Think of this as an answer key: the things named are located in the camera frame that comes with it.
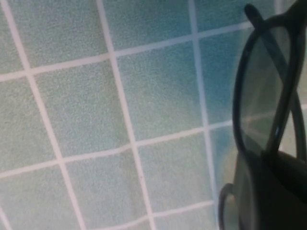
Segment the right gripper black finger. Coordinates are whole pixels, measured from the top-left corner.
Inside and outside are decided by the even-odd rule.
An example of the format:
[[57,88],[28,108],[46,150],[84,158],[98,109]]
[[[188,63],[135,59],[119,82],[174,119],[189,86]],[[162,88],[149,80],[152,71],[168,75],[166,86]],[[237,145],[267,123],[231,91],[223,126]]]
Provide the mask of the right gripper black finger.
[[284,152],[253,163],[253,202],[256,230],[307,228],[307,166]]

